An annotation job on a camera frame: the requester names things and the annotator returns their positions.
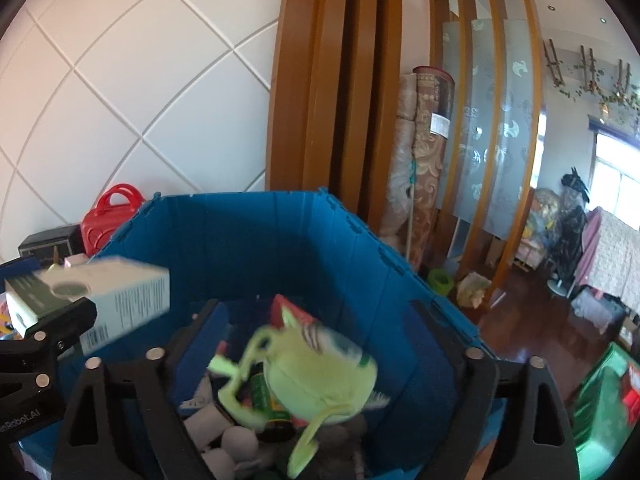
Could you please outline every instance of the red handbag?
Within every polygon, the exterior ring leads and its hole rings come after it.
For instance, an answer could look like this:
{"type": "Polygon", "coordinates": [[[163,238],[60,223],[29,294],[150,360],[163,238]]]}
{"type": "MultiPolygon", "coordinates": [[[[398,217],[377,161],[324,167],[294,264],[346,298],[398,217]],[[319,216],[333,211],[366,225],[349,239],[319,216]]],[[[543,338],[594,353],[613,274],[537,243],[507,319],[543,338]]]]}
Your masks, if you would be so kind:
{"type": "Polygon", "coordinates": [[[93,256],[100,251],[110,240],[113,232],[135,215],[144,201],[142,194],[131,184],[116,184],[105,192],[80,224],[87,256],[93,256]],[[115,194],[124,196],[129,203],[111,205],[111,197],[115,194]]]}

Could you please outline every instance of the pink cloth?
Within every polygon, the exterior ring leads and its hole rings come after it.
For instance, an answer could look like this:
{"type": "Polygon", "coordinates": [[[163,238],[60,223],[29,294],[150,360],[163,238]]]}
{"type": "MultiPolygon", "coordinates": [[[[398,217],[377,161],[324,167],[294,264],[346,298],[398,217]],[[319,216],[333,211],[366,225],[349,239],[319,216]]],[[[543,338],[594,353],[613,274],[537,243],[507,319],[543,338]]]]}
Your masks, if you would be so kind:
{"type": "Polygon", "coordinates": [[[600,241],[600,225],[602,224],[602,208],[597,207],[587,213],[587,225],[582,231],[582,257],[575,268],[575,283],[585,285],[600,241]]]}

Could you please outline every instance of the white tiled wall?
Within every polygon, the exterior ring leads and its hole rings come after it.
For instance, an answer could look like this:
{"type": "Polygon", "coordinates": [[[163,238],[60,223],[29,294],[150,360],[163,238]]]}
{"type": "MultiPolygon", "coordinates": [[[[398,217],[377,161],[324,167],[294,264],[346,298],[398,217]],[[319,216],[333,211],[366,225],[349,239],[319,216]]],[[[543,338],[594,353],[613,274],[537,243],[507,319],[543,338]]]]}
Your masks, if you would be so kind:
{"type": "Polygon", "coordinates": [[[264,189],[280,0],[28,0],[0,40],[0,259],[130,182],[264,189]]]}

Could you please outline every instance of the black box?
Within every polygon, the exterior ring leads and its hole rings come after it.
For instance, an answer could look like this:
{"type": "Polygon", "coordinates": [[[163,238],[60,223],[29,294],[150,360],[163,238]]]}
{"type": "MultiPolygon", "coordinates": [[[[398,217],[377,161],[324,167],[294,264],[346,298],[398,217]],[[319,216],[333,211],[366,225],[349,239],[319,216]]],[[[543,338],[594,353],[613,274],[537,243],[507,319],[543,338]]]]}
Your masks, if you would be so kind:
{"type": "Polygon", "coordinates": [[[20,256],[35,256],[43,268],[53,264],[53,248],[58,247],[60,261],[72,254],[84,253],[78,224],[49,229],[27,236],[18,247],[20,256]]]}

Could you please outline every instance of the blue plastic crate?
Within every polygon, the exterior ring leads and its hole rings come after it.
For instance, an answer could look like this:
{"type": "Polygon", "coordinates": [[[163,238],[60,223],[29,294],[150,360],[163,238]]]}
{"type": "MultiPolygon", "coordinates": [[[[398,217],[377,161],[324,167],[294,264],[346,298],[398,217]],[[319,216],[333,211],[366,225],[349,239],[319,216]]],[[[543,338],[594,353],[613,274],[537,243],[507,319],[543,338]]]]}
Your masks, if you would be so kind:
{"type": "MultiPolygon", "coordinates": [[[[171,308],[95,355],[107,363],[138,358],[167,343],[209,298],[276,293],[302,298],[310,314],[378,362],[376,389],[392,401],[367,413],[366,450],[369,465],[388,478],[412,478],[431,459],[459,399],[453,368],[424,325],[412,322],[410,301],[427,305],[464,346],[482,345],[478,329],[457,308],[434,295],[395,251],[324,190],[156,194],[99,256],[116,254],[167,267],[171,308]],[[419,345],[407,337],[407,323],[419,345]]],[[[66,394],[84,359],[61,366],[66,394]]],[[[499,418],[495,410],[486,439],[497,434],[499,418]]],[[[23,440],[23,447],[48,467],[57,432],[55,424],[23,440]]]]}

